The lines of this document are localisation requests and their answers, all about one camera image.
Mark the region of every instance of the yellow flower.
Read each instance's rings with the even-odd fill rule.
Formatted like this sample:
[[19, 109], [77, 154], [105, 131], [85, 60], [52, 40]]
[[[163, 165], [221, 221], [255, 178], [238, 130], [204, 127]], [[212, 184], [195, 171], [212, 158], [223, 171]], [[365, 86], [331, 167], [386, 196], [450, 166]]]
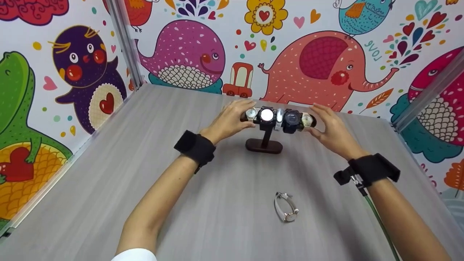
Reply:
[[245, 14], [245, 22], [251, 24], [254, 33], [263, 31], [263, 34], [271, 35], [274, 28], [282, 28], [282, 21], [288, 17], [284, 5], [285, 0], [247, 0], [249, 12]]

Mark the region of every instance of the cartoon car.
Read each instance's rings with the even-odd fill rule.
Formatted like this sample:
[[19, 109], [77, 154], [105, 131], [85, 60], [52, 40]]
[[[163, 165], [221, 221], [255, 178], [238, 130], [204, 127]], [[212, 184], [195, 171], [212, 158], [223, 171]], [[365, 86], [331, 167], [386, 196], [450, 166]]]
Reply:
[[253, 65], [237, 62], [232, 65], [231, 83], [222, 86], [222, 92], [229, 95], [239, 95], [242, 98], [251, 97], [251, 78], [253, 77]]

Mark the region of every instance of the table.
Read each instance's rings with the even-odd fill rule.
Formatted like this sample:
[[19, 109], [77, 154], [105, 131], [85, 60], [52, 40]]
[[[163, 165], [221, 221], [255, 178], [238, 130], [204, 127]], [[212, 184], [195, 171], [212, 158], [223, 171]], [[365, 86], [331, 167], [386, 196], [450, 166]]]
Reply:
[[[125, 219], [178, 156], [172, 147], [183, 131], [208, 126], [233, 99], [143, 86], [0, 245], [0, 260], [109, 261]], [[339, 115], [365, 149], [401, 169], [397, 188], [461, 260], [462, 231], [390, 124]], [[318, 128], [324, 129], [321, 121]], [[393, 260], [356, 187], [341, 187], [332, 177], [346, 161], [308, 133], [274, 132], [271, 140], [284, 145], [280, 155], [245, 149], [246, 139], [263, 134], [248, 129], [218, 144], [214, 161], [192, 178], [164, 224], [158, 260]], [[277, 191], [294, 196], [300, 209], [295, 222], [280, 222], [273, 205]]]

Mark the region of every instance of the cartoon wallpaper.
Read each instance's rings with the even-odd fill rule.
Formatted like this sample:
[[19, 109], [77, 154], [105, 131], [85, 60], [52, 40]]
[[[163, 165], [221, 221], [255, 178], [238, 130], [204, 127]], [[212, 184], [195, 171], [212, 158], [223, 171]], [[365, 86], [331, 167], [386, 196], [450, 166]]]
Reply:
[[[388, 121], [464, 46], [464, 0], [125, 3], [153, 84]], [[464, 229], [463, 85], [464, 74], [401, 134]]]
[[0, 2], [0, 230], [133, 88], [91, 1]]

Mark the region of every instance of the green cable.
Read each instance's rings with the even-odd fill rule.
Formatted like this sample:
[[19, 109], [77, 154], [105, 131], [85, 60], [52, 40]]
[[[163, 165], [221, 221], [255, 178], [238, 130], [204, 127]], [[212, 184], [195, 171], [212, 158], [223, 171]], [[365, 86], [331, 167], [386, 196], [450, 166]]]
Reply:
[[400, 261], [400, 257], [398, 257], [398, 253], [396, 252], [395, 246], [393, 245], [392, 240], [390, 239], [390, 236], [388, 235], [387, 230], [385, 229], [385, 226], [383, 225], [382, 220], [380, 219], [379, 213], [377, 213], [377, 210], [374, 207], [374, 204], [372, 203], [371, 199], [369, 196], [364, 196], [366, 201], [368, 202], [369, 206], [372, 209], [372, 212], [374, 212], [375, 218], [377, 218], [377, 221], [379, 222], [380, 227], [382, 228], [383, 234], [385, 234], [385, 237], [387, 238], [388, 244], [390, 245], [390, 248], [393, 252], [393, 255], [395, 256], [396, 261]]

